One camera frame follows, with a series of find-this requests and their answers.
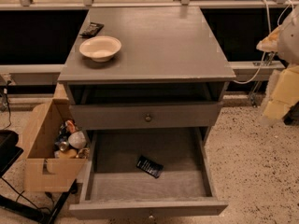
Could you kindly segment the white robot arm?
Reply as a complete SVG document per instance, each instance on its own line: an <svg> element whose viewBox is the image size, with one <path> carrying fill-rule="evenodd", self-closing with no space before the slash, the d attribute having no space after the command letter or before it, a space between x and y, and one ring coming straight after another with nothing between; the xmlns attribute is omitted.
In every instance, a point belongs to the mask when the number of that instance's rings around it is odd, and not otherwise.
<svg viewBox="0 0 299 224"><path fill-rule="evenodd" d="M274 71L269 79L266 98L262 104L262 121L272 124L282 120L299 102L299 6L266 38L257 50L275 52L289 65Z"/></svg>

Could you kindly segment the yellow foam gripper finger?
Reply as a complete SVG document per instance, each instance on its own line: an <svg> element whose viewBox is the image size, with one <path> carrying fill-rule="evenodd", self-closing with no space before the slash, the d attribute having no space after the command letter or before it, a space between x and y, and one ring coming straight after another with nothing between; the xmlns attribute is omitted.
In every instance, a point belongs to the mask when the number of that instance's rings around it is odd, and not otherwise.
<svg viewBox="0 0 299 224"><path fill-rule="evenodd" d="M282 121L298 102L299 65L290 64L282 71L274 70L260 108L261 124L275 124Z"/></svg>
<svg viewBox="0 0 299 224"><path fill-rule="evenodd" d="M278 26L257 44L256 49L264 52L279 52L280 32L281 26Z"/></svg>

